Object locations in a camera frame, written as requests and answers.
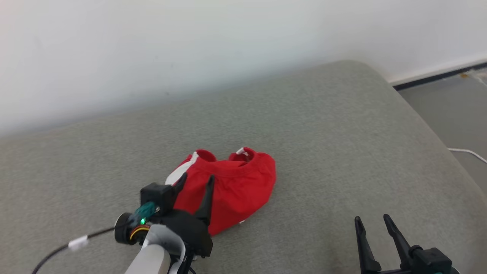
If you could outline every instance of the white wall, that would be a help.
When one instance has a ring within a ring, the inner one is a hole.
[[[0,135],[339,59],[487,58],[485,0],[0,0]]]

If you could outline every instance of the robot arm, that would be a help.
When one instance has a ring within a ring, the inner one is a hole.
[[[458,274],[458,271],[451,266],[451,260],[439,249],[433,247],[423,250],[419,245],[411,247],[388,214],[384,214],[384,222],[399,253],[400,269],[381,272],[382,268],[375,260],[365,236],[365,227],[360,217],[357,216],[355,217],[355,232],[362,274]]]
[[[195,256],[210,256],[213,242],[208,226],[214,177],[209,178],[200,208],[194,215],[173,208],[186,177],[183,174],[173,186],[152,183],[140,191],[141,204],[156,205],[156,212],[150,217],[124,213],[118,218],[116,226],[135,220],[132,225],[116,229],[115,240],[142,245],[126,274],[187,274]]]

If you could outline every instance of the white cable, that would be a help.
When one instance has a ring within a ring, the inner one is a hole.
[[[475,157],[479,158],[482,162],[484,162],[484,163],[487,164],[487,160],[485,160],[484,158],[482,158],[480,155],[478,155],[477,153],[473,152],[472,150],[461,149],[461,148],[449,148],[449,147],[448,147],[448,150],[449,151],[456,151],[456,152],[468,152],[468,153],[474,155]]]

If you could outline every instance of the couch cushion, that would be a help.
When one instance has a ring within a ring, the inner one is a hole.
[[[0,142],[4,273],[114,224],[143,186],[189,153],[248,146],[277,165],[270,201],[214,237],[198,274],[358,273],[361,216],[385,270],[399,257],[382,215],[409,243],[437,247],[463,274],[485,269],[487,206],[426,123],[364,64],[342,61],[232,91]],[[113,235],[41,273],[123,273],[138,252]]]

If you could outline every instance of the teal connector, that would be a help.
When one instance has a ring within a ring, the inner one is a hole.
[[[132,221],[132,226],[137,226],[139,224],[145,224],[147,219],[154,215],[156,209],[156,205],[153,202],[147,202],[141,205],[134,214],[129,217],[129,220]]]

